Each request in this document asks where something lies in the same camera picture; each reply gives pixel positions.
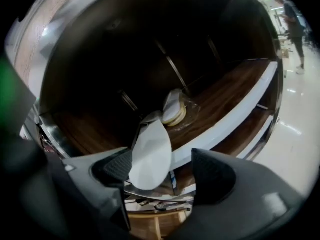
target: dark wood panel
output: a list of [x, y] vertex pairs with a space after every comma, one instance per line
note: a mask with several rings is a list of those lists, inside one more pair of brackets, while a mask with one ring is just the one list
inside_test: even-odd
[[130, 234], [142, 240], [158, 240], [154, 218], [130, 218]]
[[181, 131], [175, 131], [174, 127], [167, 129], [172, 150], [192, 141], [224, 118], [255, 86], [269, 63], [269, 60], [245, 61], [194, 97], [194, 102], [201, 107], [197, 120]]
[[162, 36], [158, 41], [187, 86], [208, 73], [217, 77], [218, 65], [206, 36], [188, 32]]
[[[269, 110], [255, 108], [234, 132], [211, 150], [236, 157], [258, 134], [271, 113]], [[178, 194], [186, 187], [196, 183], [191, 162], [175, 169], [174, 175]]]
[[181, 191], [186, 187], [196, 184], [191, 162], [175, 169], [174, 175], [176, 179], [177, 195], [180, 195]]
[[270, 110], [255, 108], [234, 132], [211, 150], [236, 157], [258, 134], [270, 114]]
[[75, 106], [53, 114], [53, 119], [71, 144], [83, 155], [131, 147], [140, 118], [119, 98], [111, 108]]
[[168, 93], [183, 88], [166, 56], [150, 37], [126, 37], [118, 46], [119, 52], [113, 54], [118, 56], [117, 65], [121, 61], [117, 69], [122, 74], [123, 89], [144, 115], [162, 109]]
[[167, 175], [167, 177], [162, 182], [162, 184], [160, 186], [158, 186], [157, 188], [155, 188], [153, 191], [156, 193], [161, 193], [161, 194], [165, 194], [165, 195], [171, 195], [171, 196], [175, 195], [170, 173]]
[[159, 226], [162, 238], [169, 236], [180, 225], [181, 223], [178, 214], [173, 214], [171, 216], [166, 217], [159, 217]]

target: wooden shelf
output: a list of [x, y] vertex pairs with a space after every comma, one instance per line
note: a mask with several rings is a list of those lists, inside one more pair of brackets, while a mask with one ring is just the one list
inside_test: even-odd
[[[245, 158], [270, 126], [273, 120], [271, 113], [269, 110], [256, 107], [234, 132], [211, 150], [229, 156]], [[173, 172], [178, 195], [185, 195], [196, 190], [191, 162], [175, 169]]]
[[235, 129], [234, 132], [232, 132], [227, 138], [225, 138], [211, 150], [237, 157], [263, 129], [263, 126], [271, 116], [271, 113], [272, 112], [269, 110], [264, 110], [258, 107], [255, 108], [247, 117], [247, 119], [244, 120], [237, 129]]
[[[102, 102], [110, 104], [110, 108], [103, 109]], [[106, 101], [89, 103], [83, 98], [79, 104], [63, 106], [52, 118], [68, 142], [83, 155], [131, 147], [141, 120], [112, 92]]]
[[242, 62], [193, 100], [201, 109], [182, 131], [169, 129], [173, 171], [191, 161], [191, 149], [210, 150], [229, 136], [253, 111], [278, 67], [269, 60]]

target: white sneaker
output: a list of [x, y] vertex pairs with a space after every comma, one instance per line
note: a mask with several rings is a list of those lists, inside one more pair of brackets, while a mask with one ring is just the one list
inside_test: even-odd
[[297, 73], [298, 75], [304, 75], [304, 74], [305, 74], [305, 70], [304, 70], [301, 66], [298, 66], [298, 67], [296, 68], [296, 73]]

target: white shelf edge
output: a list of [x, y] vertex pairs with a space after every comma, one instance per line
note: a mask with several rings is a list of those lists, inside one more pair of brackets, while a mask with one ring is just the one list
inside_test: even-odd
[[[247, 155], [250, 153], [250, 151], [258, 144], [258, 142], [261, 140], [262, 136], [265, 134], [269, 126], [271, 125], [272, 121], [274, 119], [273, 115], [269, 115], [267, 120], [265, 121], [264, 125], [260, 129], [260, 131], [257, 133], [257, 135], [253, 138], [253, 140], [248, 144], [248, 146], [245, 147], [245, 149], [237, 155], [237, 158], [239, 159], [245, 159]], [[193, 191], [196, 191], [197, 187], [196, 184], [187, 186], [183, 189], [181, 192], [181, 195], [189, 194]]]
[[191, 162], [192, 149], [210, 150], [230, 135], [252, 112], [265, 94], [277, 70], [278, 63], [272, 61], [246, 97], [213, 127], [172, 152], [170, 171]]
[[192, 196], [184, 196], [184, 194], [170, 195], [170, 194], [155, 193], [152, 190], [141, 190], [129, 183], [125, 184], [124, 191], [131, 195], [143, 197], [146, 199], [158, 200], [158, 201], [185, 202], [185, 201], [189, 201], [190, 199], [193, 199]]
[[257, 135], [248, 144], [248, 146], [246, 146], [245, 149], [242, 150], [242, 152], [236, 156], [236, 158], [244, 159], [244, 158], [247, 157], [247, 155], [254, 149], [254, 147], [261, 140], [262, 136], [265, 134], [265, 132], [267, 131], [267, 129], [271, 125], [273, 119], [274, 119], [274, 116], [273, 115], [269, 115], [269, 117], [267, 118], [267, 120], [265, 121], [264, 125], [262, 126], [260, 131], [257, 133]]

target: ceiling light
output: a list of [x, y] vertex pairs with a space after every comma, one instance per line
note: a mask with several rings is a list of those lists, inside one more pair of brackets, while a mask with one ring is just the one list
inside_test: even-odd
[[273, 9], [271, 9], [271, 11], [279, 10], [279, 9], [283, 9], [283, 8], [284, 8], [284, 7], [273, 8]]

